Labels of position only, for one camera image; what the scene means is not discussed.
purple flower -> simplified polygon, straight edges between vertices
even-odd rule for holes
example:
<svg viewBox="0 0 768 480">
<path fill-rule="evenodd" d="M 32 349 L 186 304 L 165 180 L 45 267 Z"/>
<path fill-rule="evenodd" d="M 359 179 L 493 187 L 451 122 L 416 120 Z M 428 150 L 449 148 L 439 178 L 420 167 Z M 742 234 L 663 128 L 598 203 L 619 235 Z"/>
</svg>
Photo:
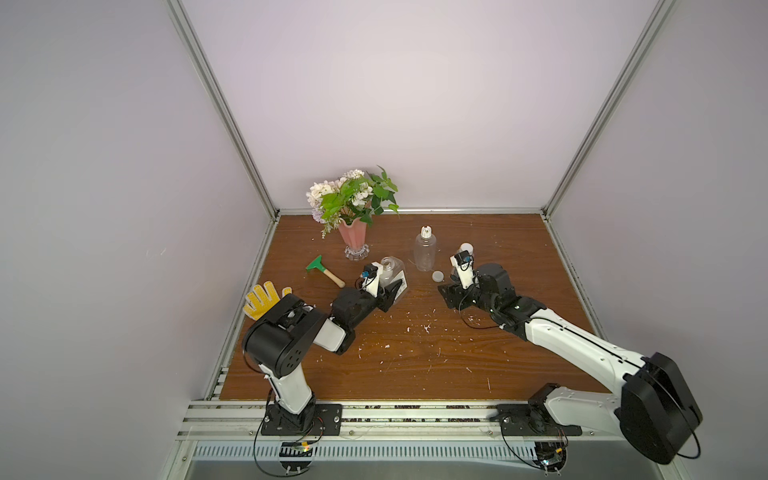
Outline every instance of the purple flower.
<svg viewBox="0 0 768 480">
<path fill-rule="evenodd" d="M 326 221 L 323 220 L 323 212 L 317 210 L 316 208 L 312 209 L 312 218 L 314 218 L 316 222 L 326 223 Z"/>
</svg>

black mounting plate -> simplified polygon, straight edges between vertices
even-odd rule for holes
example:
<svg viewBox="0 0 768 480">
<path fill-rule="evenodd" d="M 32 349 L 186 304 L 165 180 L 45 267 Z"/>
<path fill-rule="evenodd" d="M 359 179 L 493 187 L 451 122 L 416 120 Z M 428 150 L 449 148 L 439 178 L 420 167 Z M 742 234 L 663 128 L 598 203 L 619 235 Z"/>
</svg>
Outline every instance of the black mounting plate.
<svg viewBox="0 0 768 480">
<path fill-rule="evenodd" d="M 325 428 L 323 436 L 338 436 L 341 433 L 341 411 L 342 405 L 340 403 L 318 403 L 315 406 L 314 415 L 323 421 L 320 422 L 315 418 L 307 435 L 318 436 L 321 429 Z M 271 417 L 274 420 L 262 424 L 259 436 L 304 435 L 304 432 L 293 432 L 285 425 L 281 425 L 278 415 L 271 415 Z"/>
<path fill-rule="evenodd" d="M 547 414 L 546 422 L 537 421 L 541 413 L 527 403 L 502 403 L 497 405 L 499 425 L 505 436 L 556 437 L 559 436 L 554 420 Z M 578 425 L 560 425 L 560 430 L 569 437 L 581 435 Z"/>
</svg>

glass vase base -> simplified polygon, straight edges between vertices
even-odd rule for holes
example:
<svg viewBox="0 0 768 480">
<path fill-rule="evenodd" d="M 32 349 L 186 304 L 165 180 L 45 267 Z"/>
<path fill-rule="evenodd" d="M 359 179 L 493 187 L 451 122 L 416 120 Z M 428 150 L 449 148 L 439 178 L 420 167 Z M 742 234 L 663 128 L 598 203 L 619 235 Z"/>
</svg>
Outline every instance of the glass vase base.
<svg viewBox="0 0 768 480">
<path fill-rule="evenodd" d="M 349 258 L 353 262 L 358 262 L 368 256 L 368 252 L 370 249 L 368 248 L 368 244 L 364 243 L 362 245 L 362 248 L 360 250 L 352 250 L 351 248 L 347 247 L 344 249 L 344 256 Z"/>
</svg>

ventilation grille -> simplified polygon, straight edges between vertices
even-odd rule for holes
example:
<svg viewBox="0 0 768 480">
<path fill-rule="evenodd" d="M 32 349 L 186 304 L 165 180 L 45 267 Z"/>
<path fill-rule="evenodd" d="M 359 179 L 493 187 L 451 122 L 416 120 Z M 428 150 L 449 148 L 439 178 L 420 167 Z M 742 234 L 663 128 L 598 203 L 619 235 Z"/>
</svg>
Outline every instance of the ventilation grille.
<svg viewBox="0 0 768 480">
<path fill-rule="evenodd" d="M 509 446 L 524 460 L 533 460 L 534 443 L 510 441 Z M 259 460 L 277 460 L 281 453 L 289 455 L 291 450 L 280 446 L 280 442 L 257 441 L 256 455 Z M 196 460 L 245 460 L 253 457 L 252 442 L 198 442 L 194 453 Z M 490 461 L 516 462 L 504 442 L 374 442 L 363 440 L 333 440 L 321 442 L 313 449 L 312 460 L 355 461 Z"/>
</svg>

wooden handle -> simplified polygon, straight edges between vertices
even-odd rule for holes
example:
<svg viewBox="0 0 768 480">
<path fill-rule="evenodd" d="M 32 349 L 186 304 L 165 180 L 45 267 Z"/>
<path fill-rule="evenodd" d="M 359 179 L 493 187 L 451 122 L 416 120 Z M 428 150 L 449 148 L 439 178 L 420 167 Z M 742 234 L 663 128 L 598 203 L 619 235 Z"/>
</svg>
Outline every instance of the wooden handle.
<svg viewBox="0 0 768 480">
<path fill-rule="evenodd" d="M 330 270 L 325 269 L 323 270 L 323 273 L 325 273 L 328 278 L 333 280 L 336 283 L 336 285 L 339 286 L 339 288 L 344 288 L 344 286 L 346 285 L 346 283 L 344 283 L 344 280 L 341 280 L 339 277 L 331 273 Z"/>
</svg>

